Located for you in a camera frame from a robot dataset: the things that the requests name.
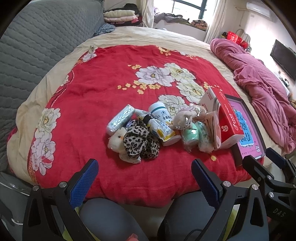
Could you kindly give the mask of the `yellow white snack packet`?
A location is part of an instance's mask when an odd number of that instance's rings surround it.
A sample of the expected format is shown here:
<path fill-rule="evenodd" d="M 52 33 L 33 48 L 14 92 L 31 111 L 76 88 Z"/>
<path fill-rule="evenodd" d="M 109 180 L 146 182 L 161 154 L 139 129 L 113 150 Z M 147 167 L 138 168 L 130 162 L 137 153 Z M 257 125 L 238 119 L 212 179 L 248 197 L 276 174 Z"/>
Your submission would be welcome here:
<path fill-rule="evenodd" d="M 144 122 L 147 129 L 163 142 L 175 136 L 175 132 L 170 127 L 157 120 L 151 113 L 136 109 L 135 114 L 139 120 Z"/>

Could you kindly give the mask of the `cream plush bear pink dress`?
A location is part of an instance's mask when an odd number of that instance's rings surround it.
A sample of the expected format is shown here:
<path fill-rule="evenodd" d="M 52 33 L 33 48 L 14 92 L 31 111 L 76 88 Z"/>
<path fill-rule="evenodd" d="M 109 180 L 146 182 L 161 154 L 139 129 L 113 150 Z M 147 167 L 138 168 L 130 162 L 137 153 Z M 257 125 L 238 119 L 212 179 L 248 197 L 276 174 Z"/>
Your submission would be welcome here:
<path fill-rule="evenodd" d="M 200 105 L 191 105 L 181 109 L 173 118 L 169 127 L 173 130 L 183 131 L 193 129 L 194 121 L 202 121 L 206 117 L 206 109 Z"/>

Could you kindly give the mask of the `red bags by window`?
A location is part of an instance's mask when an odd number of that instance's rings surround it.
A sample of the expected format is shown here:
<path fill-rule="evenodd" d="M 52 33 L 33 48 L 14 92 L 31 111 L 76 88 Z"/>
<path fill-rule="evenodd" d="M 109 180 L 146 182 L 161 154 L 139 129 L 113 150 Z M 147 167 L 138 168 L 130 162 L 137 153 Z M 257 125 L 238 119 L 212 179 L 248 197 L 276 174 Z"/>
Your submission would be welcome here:
<path fill-rule="evenodd" d="M 241 37 L 239 37 L 237 34 L 233 33 L 233 32 L 223 32 L 221 35 L 221 38 L 225 38 L 231 42 L 236 43 L 237 45 L 239 45 L 240 47 L 242 47 L 243 49 L 247 49 L 249 47 L 248 42 L 246 42 L 245 40 L 243 40 Z"/>

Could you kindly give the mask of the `black wall television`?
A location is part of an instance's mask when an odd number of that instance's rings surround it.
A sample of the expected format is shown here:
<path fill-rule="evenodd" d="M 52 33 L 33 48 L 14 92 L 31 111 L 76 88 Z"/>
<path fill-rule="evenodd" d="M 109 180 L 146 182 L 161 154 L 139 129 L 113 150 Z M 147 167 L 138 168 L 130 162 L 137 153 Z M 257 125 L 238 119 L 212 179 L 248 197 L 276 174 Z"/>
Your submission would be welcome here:
<path fill-rule="evenodd" d="M 295 52 L 280 41 L 275 40 L 270 56 L 295 81 Z"/>

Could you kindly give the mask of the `grey quilted headboard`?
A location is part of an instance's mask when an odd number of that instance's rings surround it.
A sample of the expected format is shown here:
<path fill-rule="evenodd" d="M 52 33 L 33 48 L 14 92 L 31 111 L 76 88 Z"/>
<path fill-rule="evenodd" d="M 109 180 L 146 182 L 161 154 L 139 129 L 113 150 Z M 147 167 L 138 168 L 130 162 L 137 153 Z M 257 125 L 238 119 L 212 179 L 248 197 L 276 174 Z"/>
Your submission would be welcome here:
<path fill-rule="evenodd" d="M 42 78 L 103 25 L 104 1 L 31 1 L 1 37 L 1 170 L 16 111 Z"/>

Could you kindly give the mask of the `pink face mask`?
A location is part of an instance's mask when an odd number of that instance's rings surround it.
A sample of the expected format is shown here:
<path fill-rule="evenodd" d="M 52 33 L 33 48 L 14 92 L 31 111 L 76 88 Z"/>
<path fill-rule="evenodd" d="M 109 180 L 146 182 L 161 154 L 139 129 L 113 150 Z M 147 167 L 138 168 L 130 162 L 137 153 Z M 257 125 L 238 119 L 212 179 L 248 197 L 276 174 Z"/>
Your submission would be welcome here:
<path fill-rule="evenodd" d="M 219 126 L 219 118 L 217 111 L 206 114 L 204 123 L 208 128 L 209 135 L 215 150 L 221 147 L 221 130 Z"/>

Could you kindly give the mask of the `leopard print scrunchie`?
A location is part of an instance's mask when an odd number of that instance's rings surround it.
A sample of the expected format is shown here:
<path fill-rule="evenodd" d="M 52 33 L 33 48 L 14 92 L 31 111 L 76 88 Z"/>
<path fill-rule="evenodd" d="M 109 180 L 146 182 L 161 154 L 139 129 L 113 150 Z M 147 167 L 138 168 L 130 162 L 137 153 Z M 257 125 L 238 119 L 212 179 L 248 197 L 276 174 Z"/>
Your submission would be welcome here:
<path fill-rule="evenodd" d="M 123 138 L 127 156 L 131 159 L 155 159 L 159 156 L 159 139 L 141 120 L 131 120 Z"/>

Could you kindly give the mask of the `mint green fluffy ball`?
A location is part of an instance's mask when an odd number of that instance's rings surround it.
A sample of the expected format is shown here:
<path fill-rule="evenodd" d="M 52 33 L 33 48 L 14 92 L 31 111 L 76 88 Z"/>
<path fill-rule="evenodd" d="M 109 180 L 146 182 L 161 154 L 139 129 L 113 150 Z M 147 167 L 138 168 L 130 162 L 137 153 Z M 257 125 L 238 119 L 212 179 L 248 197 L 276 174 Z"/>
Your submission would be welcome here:
<path fill-rule="evenodd" d="M 182 142 L 187 152 L 191 152 L 198 145 L 199 130 L 194 123 L 191 123 L 189 127 L 182 130 Z"/>

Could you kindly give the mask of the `white plush bunny purple dress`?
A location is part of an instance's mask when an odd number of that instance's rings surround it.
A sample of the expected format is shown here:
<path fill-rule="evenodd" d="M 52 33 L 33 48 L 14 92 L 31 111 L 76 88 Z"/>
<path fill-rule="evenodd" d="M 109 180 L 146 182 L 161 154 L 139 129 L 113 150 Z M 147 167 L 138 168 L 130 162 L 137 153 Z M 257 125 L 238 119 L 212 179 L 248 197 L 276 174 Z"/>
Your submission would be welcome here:
<path fill-rule="evenodd" d="M 141 158 L 138 157 L 137 159 L 132 159 L 130 158 L 126 151 L 125 151 L 125 146 L 123 144 L 123 139 L 126 134 L 127 130 L 122 127 L 118 129 L 110 138 L 108 141 L 107 147 L 111 149 L 112 151 L 116 152 L 119 154 L 119 158 L 122 161 L 131 163 L 131 164 L 139 164 L 141 162 Z"/>

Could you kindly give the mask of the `clothes on window sill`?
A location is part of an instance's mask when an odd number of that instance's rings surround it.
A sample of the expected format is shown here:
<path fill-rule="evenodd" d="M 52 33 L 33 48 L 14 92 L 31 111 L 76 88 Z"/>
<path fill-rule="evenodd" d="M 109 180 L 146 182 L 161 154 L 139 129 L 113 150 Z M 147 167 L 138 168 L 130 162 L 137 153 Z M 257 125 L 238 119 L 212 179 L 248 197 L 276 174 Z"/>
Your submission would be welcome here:
<path fill-rule="evenodd" d="M 207 31 L 208 29 L 208 24 L 204 20 L 198 19 L 192 20 L 190 22 L 189 19 L 184 19 L 182 15 L 174 15 L 170 13 L 160 13 L 154 15 L 154 23 L 157 24 L 161 20 L 164 20 L 167 23 L 179 23 L 183 25 L 192 26 L 203 31 Z"/>

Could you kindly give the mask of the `white air conditioner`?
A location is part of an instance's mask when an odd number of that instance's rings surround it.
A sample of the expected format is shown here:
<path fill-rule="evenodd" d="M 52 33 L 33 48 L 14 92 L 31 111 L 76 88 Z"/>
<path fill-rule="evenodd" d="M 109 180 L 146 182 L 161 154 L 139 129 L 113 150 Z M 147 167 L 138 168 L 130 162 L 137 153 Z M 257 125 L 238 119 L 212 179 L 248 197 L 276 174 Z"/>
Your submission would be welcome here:
<path fill-rule="evenodd" d="M 260 5 L 257 5 L 257 4 L 254 4 L 254 3 L 250 3 L 250 2 L 247 2 L 246 3 L 246 8 L 249 10 L 249 11 L 253 11 L 257 14 L 260 14 L 266 18 L 270 18 L 271 17 L 271 13 L 268 9 L 260 6 Z"/>

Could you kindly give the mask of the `green floral tissue pack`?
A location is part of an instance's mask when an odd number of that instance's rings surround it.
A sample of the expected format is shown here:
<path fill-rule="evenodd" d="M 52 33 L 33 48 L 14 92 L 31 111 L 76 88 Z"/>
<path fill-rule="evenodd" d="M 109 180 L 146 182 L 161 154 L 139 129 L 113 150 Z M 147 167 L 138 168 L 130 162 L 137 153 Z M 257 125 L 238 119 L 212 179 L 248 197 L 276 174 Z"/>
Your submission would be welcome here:
<path fill-rule="evenodd" d="M 118 129 L 124 127 L 135 113 L 135 108 L 126 105 L 107 125 L 106 132 L 112 136 Z"/>

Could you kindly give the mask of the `folded clothes stack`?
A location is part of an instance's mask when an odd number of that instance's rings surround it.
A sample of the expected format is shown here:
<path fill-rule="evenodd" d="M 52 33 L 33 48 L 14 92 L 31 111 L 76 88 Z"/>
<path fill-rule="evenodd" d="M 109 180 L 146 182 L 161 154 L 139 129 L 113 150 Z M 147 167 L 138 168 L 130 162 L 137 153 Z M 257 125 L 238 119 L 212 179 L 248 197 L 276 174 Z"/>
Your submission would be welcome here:
<path fill-rule="evenodd" d="M 142 14 L 136 4 L 126 3 L 122 8 L 107 10 L 103 13 L 106 23 L 116 27 L 140 26 Z"/>

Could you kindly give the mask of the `white vitamin bottle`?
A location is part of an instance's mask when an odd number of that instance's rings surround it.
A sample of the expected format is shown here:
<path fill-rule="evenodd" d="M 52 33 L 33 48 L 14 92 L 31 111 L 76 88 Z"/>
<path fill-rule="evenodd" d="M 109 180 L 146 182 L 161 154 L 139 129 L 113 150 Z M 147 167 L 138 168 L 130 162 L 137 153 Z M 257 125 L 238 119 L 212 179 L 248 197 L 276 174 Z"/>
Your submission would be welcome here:
<path fill-rule="evenodd" d="M 172 123 L 172 118 L 171 115 L 168 111 L 168 109 L 166 108 L 166 106 L 158 101 L 153 103 L 150 107 L 149 107 L 149 112 L 160 122 L 162 122 L 163 124 L 165 124 L 166 126 L 170 126 Z M 175 134 L 170 137 L 167 141 L 162 141 L 163 146 L 167 147 L 167 146 L 171 146 L 175 143 L 177 143 L 180 139 L 181 136 L 179 135 L 178 132 L 174 132 Z"/>

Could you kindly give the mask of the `beige bed sheet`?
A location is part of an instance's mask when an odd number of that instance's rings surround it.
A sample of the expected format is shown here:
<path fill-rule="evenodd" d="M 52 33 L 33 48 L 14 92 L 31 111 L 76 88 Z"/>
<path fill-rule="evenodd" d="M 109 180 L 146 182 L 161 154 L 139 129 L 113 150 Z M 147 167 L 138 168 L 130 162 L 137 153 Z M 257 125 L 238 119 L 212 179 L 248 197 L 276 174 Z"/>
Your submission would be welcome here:
<path fill-rule="evenodd" d="M 18 130 L 8 141 L 7 146 L 10 168 L 18 178 L 30 184 L 33 183 L 27 170 L 27 156 L 29 153 L 29 144 L 33 139 L 33 131 L 37 125 L 37 121 L 41 117 L 42 110 L 60 84 L 62 84 L 67 73 L 74 67 L 78 58 L 91 46 L 105 48 L 117 45 L 157 45 L 169 50 L 177 50 L 182 53 L 200 56 L 208 60 L 219 70 L 245 101 L 259 127 L 266 146 L 272 147 L 277 152 L 282 153 L 280 147 L 266 132 L 260 118 L 250 103 L 250 97 L 235 83 L 232 70 L 214 55 L 209 44 L 196 40 L 193 37 L 170 31 L 141 27 L 123 27 L 116 29 L 112 33 L 88 39 L 76 47 L 69 55 L 65 56 L 48 71 L 41 82 L 30 93 L 27 100 L 20 105 L 16 112 L 16 127 Z"/>

